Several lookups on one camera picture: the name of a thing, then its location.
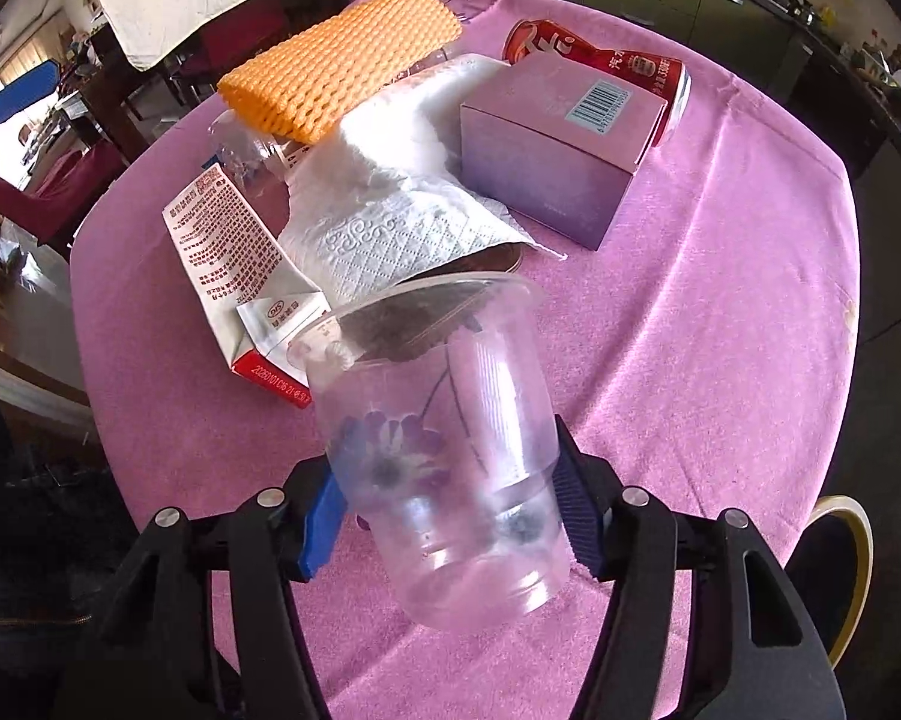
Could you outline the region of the clear plastic cup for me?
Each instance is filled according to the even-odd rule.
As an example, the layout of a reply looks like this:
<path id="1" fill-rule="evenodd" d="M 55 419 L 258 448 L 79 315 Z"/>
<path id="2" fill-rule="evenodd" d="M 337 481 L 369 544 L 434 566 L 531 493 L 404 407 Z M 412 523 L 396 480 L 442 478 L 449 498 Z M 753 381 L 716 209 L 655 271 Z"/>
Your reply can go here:
<path id="1" fill-rule="evenodd" d="M 442 631 L 521 617 L 569 577 L 553 488 L 558 431 L 538 359 L 540 291 L 514 273 L 473 280 L 491 288 L 481 330 L 459 328 L 411 361 L 357 361 L 338 319 L 447 277 L 340 307 L 289 345 L 331 471 L 369 525 L 398 603 Z"/>

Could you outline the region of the pink cardboard box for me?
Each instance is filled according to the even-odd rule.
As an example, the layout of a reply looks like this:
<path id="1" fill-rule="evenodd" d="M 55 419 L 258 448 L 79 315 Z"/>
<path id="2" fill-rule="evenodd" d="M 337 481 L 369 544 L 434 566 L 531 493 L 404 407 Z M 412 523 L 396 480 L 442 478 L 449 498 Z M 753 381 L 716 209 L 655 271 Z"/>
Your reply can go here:
<path id="1" fill-rule="evenodd" d="M 597 250 L 665 110 L 622 78 L 535 52 L 460 104 L 462 182 Z"/>

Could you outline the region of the orange foam fruit net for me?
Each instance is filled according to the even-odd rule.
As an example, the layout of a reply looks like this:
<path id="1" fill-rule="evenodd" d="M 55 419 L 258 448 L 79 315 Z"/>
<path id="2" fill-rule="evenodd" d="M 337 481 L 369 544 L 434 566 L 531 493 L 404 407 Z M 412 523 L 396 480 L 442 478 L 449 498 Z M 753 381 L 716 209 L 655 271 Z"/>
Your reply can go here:
<path id="1" fill-rule="evenodd" d="M 441 0 L 367 0 L 229 71 L 217 93 L 258 132 L 313 145 L 462 32 Z"/>

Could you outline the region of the yellow rimmed trash bin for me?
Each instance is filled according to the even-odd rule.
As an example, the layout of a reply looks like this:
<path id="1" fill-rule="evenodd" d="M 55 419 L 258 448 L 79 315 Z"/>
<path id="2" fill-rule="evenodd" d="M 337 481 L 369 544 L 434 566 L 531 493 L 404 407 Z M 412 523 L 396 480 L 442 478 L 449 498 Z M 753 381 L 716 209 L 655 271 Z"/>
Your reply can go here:
<path id="1" fill-rule="evenodd" d="M 786 564 L 786 574 L 836 668 L 859 626 L 873 575 L 872 525 L 859 500 L 823 496 Z"/>

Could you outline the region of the white red milk carton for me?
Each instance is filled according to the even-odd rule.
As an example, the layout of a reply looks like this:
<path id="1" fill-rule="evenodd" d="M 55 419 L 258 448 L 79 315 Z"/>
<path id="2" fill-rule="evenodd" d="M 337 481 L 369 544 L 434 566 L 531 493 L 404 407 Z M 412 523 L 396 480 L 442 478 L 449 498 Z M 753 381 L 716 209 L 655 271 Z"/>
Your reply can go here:
<path id="1" fill-rule="evenodd" d="M 292 405 L 312 403 L 289 345 L 330 312 L 224 169 L 209 166 L 162 210 L 183 270 L 231 372 Z"/>

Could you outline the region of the brown fruit peel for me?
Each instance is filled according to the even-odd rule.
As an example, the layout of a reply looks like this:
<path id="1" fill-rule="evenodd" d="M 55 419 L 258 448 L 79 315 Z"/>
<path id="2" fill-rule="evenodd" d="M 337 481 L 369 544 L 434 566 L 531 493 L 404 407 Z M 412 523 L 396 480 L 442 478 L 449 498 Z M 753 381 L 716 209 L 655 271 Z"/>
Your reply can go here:
<path id="1" fill-rule="evenodd" d="M 514 273 L 521 258 L 519 244 L 499 244 L 408 278 L 403 286 L 427 278 L 447 277 L 448 283 L 349 310 L 338 319 L 343 340 L 357 361 L 405 362 L 444 343 L 459 328 L 479 332 L 476 314 L 491 298 L 491 288 L 473 275 Z"/>

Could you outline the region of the white paper towel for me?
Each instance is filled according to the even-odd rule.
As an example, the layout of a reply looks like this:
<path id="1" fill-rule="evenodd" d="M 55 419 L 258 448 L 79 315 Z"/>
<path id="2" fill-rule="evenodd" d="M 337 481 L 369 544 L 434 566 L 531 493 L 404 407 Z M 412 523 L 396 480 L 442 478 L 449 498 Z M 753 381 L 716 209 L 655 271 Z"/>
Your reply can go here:
<path id="1" fill-rule="evenodd" d="M 289 171 L 278 242 L 333 309 L 496 245 L 566 259 L 462 182 L 460 104 L 506 68 L 465 54 L 390 83 Z"/>

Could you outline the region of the clear plastic bottle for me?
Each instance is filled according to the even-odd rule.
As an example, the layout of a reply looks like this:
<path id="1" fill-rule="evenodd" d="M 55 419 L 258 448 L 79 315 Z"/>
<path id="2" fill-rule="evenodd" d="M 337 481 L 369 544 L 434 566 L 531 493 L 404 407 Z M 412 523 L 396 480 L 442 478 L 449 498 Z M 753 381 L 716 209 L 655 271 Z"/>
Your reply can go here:
<path id="1" fill-rule="evenodd" d="M 212 154 L 247 199 L 282 184 L 299 145 L 249 127 L 233 110 L 224 110 L 208 127 Z"/>

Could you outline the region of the dark red wooden chair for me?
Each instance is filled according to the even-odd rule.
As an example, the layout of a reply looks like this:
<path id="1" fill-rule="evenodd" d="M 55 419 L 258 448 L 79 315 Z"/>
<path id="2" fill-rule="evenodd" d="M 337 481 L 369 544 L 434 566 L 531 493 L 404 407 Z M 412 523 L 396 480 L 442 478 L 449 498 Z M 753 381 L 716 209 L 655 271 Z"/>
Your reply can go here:
<path id="1" fill-rule="evenodd" d="M 0 215 L 68 260 L 80 223 L 125 169 L 109 140 L 86 153 L 73 149 L 53 164 L 35 192 L 23 192 L 0 177 Z"/>

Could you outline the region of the crushed red soda can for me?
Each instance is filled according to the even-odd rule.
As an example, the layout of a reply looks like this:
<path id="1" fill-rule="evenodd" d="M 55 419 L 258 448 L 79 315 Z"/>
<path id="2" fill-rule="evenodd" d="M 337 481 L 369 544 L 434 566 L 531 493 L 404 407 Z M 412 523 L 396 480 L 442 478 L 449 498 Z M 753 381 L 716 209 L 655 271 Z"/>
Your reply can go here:
<path id="1" fill-rule="evenodd" d="M 691 75 L 681 60 L 642 50 L 601 49 L 551 20 L 517 21 L 504 41 L 502 58 L 515 64 L 532 52 L 553 52 L 564 59 L 605 71 L 665 101 L 658 146 L 680 123 L 691 96 Z"/>

